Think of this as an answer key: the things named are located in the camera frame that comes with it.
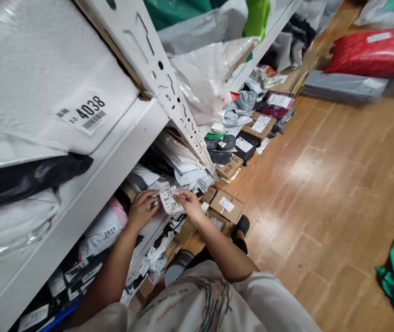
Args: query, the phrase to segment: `person's hand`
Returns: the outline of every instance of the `person's hand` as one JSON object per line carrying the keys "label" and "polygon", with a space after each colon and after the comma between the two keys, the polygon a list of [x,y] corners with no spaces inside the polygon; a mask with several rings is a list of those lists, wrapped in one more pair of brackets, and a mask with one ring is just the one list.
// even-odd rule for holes
{"label": "person's hand", "polygon": [[[159,210],[160,198],[152,197],[152,195],[157,193],[158,190],[144,190],[137,194],[129,210],[128,223],[125,228],[127,231],[132,231],[138,235]],[[159,203],[156,206],[152,206],[154,202]]]}
{"label": "person's hand", "polygon": [[192,191],[183,189],[179,190],[178,195],[173,196],[175,201],[180,203],[185,209],[185,213],[191,218],[191,221],[196,223],[206,219],[196,194]]}

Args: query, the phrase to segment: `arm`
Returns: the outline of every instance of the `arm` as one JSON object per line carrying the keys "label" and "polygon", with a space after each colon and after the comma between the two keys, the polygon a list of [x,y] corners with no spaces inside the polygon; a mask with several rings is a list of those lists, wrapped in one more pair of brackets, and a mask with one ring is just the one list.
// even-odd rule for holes
{"label": "arm", "polygon": [[156,205],[148,210],[152,203],[159,200],[158,197],[149,197],[155,193],[157,193],[156,190],[146,190],[140,192],[135,198],[125,229],[119,235],[111,254],[73,313],[70,327],[82,325],[109,304],[120,301],[137,235],[160,206]]}
{"label": "arm", "polygon": [[194,193],[180,190],[179,195],[175,195],[174,199],[183,206],[186,214],[199,230],[203,242],[227,281],[242,281],[253,271],[259,271],[254,262],[208,219]]}

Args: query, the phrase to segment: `wooden floor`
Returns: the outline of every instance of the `wooden floor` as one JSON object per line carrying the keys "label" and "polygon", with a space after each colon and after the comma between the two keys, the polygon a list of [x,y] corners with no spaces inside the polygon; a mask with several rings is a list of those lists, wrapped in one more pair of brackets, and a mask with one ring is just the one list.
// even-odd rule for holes
{"label": "wooden floor", "polygon": [[[314,47],[327,52],[358,13],[344,3]],[[299,96],[294,108],[285,134],[225,188],[247,205],[249,255],[324,332],[393,332],[374,267],[394,239],[394,99],[354,108]]]}

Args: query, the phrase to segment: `black plastic mailer bag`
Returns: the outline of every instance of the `black plastic mailer bag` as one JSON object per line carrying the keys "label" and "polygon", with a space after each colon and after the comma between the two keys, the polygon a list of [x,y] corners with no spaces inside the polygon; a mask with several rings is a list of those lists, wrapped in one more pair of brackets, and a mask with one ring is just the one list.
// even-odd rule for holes
{"label": "black plastic mailer bag", "polygon": [[85,173],[92,162],[93,159],[89,156],[69,153],[66,156],[0,168],[0,206],[63,184]]}

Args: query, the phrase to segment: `white t-shirt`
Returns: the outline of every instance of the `white t-shirt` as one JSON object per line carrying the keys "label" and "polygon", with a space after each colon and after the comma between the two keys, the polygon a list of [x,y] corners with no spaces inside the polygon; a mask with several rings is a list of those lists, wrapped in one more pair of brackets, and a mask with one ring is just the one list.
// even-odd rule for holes
{"label": "white t-shirt", "polygon": [[138,313],[129,328],[126,322],[126,307],[113,303],[68,331],[321,332],[273,274],[253,272],[231,284],[213,261],[183,272]]}

